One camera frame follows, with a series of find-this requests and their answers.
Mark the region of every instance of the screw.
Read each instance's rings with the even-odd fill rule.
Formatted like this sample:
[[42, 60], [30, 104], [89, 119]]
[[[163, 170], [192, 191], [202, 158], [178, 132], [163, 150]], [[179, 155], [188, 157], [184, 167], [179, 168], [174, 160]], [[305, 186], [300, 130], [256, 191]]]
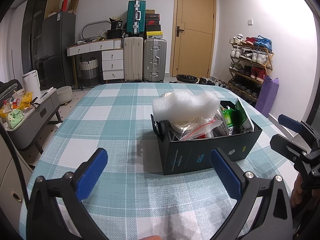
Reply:
[[276, 180], [281, 182], [282, 181], [282, 177], [280, 175], [276, 175]]
[[245, 173], [245, 176], [246, 176], [248, 179], [252, 179], [253, 176], [254, 176], [254, 174], [253, 174], [251, 171], [247, 171], [247, 172]]
[[69, 171], [66, 174], [64, 174], [64, 177], [67, 179], [71, 179], [73, 177], [73, 172]]
[[39, 176], [36, 178], [36, 182], [42, 182], [44, 180], [43, 176]]

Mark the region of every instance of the silver suitcase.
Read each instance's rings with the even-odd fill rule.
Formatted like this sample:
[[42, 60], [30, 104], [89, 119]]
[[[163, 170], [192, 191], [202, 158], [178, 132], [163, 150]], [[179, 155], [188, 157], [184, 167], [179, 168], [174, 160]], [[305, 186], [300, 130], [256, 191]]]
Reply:
[[167, 41], [146, 39], [143, 45], [143, 79], [145, 82], [163, 82]]
[[142, 80], [143, 38], [124, 38], [123, 57], [124, 79]]

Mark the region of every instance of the white foam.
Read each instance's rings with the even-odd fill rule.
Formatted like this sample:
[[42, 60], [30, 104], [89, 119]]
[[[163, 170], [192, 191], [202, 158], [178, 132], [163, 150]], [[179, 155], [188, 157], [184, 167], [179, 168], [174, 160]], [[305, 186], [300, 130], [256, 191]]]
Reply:
[[155, 121], [186, 121], [195, 116], [213, 118], [220, 99], [214, 91], [190, 95], [186, 90], [176, 90], [166, 97], [153, 99], [152, 110]]

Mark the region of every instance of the blue sneaker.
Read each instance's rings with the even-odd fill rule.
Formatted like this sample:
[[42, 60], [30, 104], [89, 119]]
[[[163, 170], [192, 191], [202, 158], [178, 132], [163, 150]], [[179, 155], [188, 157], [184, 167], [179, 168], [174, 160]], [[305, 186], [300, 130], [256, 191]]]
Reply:
[[254, 42], [254, 45], [267, 48], [270, 52], [272, 52], [272, 41], [262, 37], [261, 35], [258, 36], [258, 41]]

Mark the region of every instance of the round white stool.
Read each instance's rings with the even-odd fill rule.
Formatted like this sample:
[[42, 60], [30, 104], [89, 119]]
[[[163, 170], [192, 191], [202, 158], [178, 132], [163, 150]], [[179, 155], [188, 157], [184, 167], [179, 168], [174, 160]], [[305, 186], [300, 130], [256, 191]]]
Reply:
[[72, 99], [72, 89], [70, 86], [62, 87], [57, 89], [58, 99], [60, 105], [67, 105]]

